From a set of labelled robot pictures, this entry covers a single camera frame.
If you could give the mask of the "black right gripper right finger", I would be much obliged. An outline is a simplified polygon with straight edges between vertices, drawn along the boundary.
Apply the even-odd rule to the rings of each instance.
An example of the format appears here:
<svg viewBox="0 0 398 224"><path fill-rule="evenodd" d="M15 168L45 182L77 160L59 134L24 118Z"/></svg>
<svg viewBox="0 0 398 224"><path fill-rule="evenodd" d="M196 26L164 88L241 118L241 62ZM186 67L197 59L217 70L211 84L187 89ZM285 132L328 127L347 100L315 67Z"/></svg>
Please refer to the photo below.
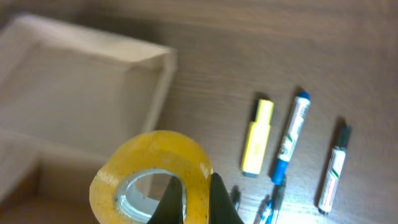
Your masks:
<svg viewBox="0 0 398 224"><path fill-rule="evenodd" d="M209 224L243 224L218 173L211 175Z"/></svg>

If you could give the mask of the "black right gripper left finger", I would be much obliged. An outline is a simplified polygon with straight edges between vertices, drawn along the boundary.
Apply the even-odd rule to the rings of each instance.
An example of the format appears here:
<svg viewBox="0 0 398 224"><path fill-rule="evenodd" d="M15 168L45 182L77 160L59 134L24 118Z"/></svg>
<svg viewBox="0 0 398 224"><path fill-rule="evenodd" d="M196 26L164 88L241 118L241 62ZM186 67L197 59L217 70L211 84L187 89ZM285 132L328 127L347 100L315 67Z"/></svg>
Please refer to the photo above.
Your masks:
<svg viewBox="0 0 398 224"><path fill-rule="evenodd" d="M167 188L147 224L182 224L183 223L183 202L182 183L172 177Z"/></svg>

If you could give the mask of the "black sharpie marker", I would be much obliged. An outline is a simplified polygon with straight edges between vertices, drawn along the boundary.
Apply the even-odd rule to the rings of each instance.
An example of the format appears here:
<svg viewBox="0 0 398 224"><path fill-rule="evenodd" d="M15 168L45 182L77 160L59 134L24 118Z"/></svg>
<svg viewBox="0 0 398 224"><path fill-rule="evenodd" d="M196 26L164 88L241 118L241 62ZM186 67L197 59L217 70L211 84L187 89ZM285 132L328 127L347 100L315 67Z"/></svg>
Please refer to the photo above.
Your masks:
<svg viewBox="0 0 398 224"><path fill-rule="evenodd" d="M241 202L241 191L237 185L233 186L230 193L230 199L232 204L234 205L235 210L238 211Z"/></svg>

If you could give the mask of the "yellow highlighter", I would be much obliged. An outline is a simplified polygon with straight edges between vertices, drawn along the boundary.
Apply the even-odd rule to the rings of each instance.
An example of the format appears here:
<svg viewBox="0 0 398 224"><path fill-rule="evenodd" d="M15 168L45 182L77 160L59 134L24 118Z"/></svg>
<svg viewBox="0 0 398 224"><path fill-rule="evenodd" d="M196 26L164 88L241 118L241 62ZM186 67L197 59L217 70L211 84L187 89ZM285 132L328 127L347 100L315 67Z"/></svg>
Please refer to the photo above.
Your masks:
<svg viewBox="0 0 398 224"><path fill-rule="evenodd" d="M271 129L273 109L274 103L269 100L260 99L257 102L254 120L249 122L241 162L243 176L256 178L261 172Z"/></svg>

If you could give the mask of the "yellow tape roll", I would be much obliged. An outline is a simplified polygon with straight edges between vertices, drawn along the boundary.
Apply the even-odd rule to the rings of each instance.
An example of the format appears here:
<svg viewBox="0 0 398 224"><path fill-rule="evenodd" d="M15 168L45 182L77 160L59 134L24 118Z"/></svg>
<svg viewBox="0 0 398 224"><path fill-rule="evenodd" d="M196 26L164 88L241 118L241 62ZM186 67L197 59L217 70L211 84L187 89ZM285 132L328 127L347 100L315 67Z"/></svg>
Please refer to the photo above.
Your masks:
<svg viewBox="0 0 398 224"><path fill-rule="evenodd" d="M140 134L119 147L96 173L90 185L91 209L100 223L145 223L154 210L140 211L127 193L147 174L168 174L183 185L185 223L208 223L213 168L194 140L173 131Z"/></svg>

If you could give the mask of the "blue whiteboard marker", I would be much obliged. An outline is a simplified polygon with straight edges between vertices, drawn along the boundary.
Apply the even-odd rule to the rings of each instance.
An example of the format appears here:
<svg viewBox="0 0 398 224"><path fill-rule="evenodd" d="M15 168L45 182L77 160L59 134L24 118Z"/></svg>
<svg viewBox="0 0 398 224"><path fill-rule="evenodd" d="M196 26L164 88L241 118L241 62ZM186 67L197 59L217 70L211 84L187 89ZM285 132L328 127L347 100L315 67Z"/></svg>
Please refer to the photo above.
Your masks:
<svg viewBox="0 0 398 224"><path fill-rule="evenodd" d="M281 185L283 182L284 174L292 158L292 154L299 139L310 105L310 95L306 91L301 91L294 98L288 126L284 131L276 164L271 177L271 181L275 185Z"/></svg>

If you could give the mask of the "black whiteboard marker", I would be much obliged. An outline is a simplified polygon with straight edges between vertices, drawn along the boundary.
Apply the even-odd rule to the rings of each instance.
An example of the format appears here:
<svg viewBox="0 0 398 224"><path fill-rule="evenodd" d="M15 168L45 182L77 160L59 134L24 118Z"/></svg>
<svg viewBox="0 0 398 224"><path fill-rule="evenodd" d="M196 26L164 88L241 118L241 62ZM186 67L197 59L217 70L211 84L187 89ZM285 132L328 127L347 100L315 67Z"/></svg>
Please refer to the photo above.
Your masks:
<svg viewBox="0 0 398 224"><path fill-rule="evenodd" d="M331 151L328 168L323 181L323 187L318 201L318 211L327 215L331 212L338 182L345 163L347 147L352 127L344 123L338 133L338 138Z"/></svg>

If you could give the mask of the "brown cardboard box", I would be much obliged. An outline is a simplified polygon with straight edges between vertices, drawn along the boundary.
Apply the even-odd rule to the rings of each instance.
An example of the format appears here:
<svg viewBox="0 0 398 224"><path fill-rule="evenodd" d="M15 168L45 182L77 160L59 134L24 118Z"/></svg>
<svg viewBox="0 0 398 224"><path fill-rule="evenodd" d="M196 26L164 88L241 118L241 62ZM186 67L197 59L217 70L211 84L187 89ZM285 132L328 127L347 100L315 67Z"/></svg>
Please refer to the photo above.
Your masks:
<svg viewBox="0 0 398 224"><path fill-rule="evenodd" d="M1 222L96 223L89 188L155 129L176 51L33 14L1 29Z"/></svg>

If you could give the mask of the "blue ballpoint pen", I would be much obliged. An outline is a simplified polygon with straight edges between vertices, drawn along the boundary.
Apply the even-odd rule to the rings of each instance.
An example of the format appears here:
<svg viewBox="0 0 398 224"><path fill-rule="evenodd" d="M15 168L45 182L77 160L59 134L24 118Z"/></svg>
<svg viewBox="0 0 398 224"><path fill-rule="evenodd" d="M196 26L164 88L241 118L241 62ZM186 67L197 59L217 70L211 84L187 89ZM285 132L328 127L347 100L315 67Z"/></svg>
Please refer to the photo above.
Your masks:
<svg viewBox="0 0 398 224"><path fill-rule="evenodd" d="M263 211L261 212L260 220L259 220L258 224L271 224L272 204L273 204L272 200L269 200L266 203L266 206L264 207Z"/></svg>

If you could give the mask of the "dark ballpoint pen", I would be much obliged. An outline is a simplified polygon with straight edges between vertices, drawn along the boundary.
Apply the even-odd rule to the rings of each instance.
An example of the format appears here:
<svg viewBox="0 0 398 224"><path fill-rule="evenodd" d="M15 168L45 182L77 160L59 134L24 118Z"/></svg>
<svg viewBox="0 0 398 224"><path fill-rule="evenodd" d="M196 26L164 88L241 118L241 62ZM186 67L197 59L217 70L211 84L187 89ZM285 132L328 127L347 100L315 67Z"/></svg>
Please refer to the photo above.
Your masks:
<svg viewBox="0 0 398 224"><path fill-rule="evenodd" d="M286 185L287 185L287 178L285 177L284 180L282 181L281 185L278 186L277 192L274 197L274 207L273 207L273 211L272 211L271 224L277 223L279 212L282 207L282 202L284 200Z"/></svg>

